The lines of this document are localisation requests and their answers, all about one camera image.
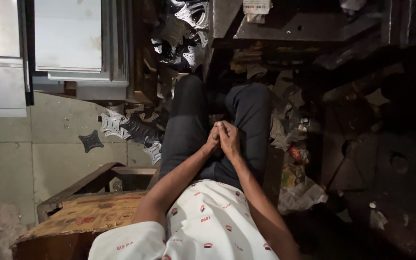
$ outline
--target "white t-shirt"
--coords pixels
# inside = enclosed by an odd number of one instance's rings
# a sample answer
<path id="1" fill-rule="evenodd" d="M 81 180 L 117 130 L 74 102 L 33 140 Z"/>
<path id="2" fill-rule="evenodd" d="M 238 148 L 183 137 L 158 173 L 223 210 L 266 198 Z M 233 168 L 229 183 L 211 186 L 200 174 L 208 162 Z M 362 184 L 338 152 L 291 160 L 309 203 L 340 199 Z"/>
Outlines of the white t-shirt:
<path id="1" fill-rule="evenodd" d="M 149 221 L 99 235 L 89 260 L 278 259 L 251 218 L 245 195 L 230 185 L 193 183 L 166 219 L 166 234 L 160 224 Z"/>

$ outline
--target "cardboard box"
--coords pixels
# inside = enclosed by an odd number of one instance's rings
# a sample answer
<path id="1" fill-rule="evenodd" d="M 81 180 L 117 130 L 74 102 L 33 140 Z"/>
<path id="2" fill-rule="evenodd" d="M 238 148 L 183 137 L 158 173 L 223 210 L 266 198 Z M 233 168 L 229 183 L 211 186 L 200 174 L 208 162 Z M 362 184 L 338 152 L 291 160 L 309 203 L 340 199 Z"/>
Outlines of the cardboard box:
<path id="1" fill-rule="evenodd" d="M 62 209 L 12 245 L 14 260 L 87 259 L 101 233 L 130 225 L 146 192 L 107 194 L 64 201 Z"/>

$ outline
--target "floor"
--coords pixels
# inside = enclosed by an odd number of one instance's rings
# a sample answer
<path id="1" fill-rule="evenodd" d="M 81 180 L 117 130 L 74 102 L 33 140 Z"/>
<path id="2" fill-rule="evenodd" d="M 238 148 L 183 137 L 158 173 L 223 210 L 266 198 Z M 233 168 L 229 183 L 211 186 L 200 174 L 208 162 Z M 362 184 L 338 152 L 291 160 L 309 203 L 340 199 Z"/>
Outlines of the floor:
<path id="1" fill-rule="evenodd" d="M 100 105 L 35 93 L 26 118 L 0 117 L 0 202 L 36 223 L 35 207 L 104 163 L 155 168 L 143 145 L 100 132 Z M 98 130 L 103 148 L 85 153 L 78 136 Z"/>

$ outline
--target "person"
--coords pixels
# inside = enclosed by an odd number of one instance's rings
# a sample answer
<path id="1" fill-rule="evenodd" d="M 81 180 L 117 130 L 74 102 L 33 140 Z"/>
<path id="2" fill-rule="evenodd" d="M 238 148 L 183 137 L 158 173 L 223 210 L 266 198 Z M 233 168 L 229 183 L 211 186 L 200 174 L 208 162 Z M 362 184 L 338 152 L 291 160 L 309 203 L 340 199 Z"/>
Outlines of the person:
<path id="1" fill-rule="evenodd" d="M 95 239 L 89 260 L 299 258 L 292 234 L 260 186 L 269 89 L 253 83 L 217 97 L 234 123 L 219 121 L 210 130 L 211 99 L 194 75 L 176 84 L 161 179 L 142 199 L 131 225 Z"/>

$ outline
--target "dark pants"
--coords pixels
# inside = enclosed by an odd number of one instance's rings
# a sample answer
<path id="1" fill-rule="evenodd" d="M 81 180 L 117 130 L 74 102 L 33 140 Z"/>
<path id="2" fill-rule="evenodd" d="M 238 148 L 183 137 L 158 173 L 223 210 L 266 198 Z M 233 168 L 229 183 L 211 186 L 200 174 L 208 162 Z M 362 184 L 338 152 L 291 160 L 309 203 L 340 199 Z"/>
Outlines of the dark pants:
<path id="1" fill-rule="evenodd" d="M 272 107 L 269 89 L 258 83 L 235 86 L 222 101 L 226 112 L 235 119 L 233 124 L 239 128 L 242 156 L 261 185 Z M 187 75 L 176 84 L 162 145 L 160 178 L 206 143 L 211 130 L 208 123 L 210 105 L 204 85 L 196 76 Z M 242 189 L 232 163 L 224 154 L 212 156 L 195 179 L 211 179 Z"/>

